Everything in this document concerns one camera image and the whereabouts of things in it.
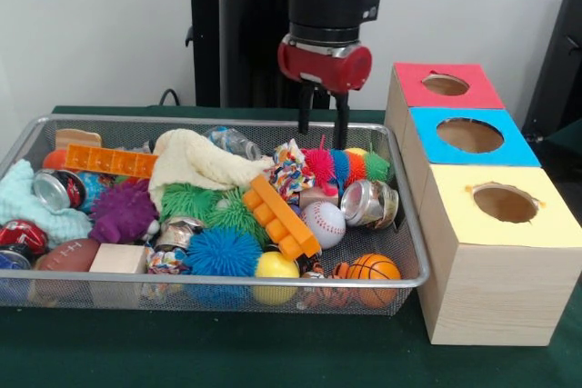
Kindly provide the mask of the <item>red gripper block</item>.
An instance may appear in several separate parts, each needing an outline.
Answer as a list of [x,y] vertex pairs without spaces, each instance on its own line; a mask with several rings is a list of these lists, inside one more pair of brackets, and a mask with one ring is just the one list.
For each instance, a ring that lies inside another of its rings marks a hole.
[[[332,92],[336,100],[333,148],[344,150],[350,112],[348,92],[360,90],[369,77],[370,50],[360,43],[343,47],[308,45],[286,35],[277,49],[277,61],[287,78],[315,83]],[[308,134],[314,89],[312,85],[301,86],[297,120],[300,134]]]

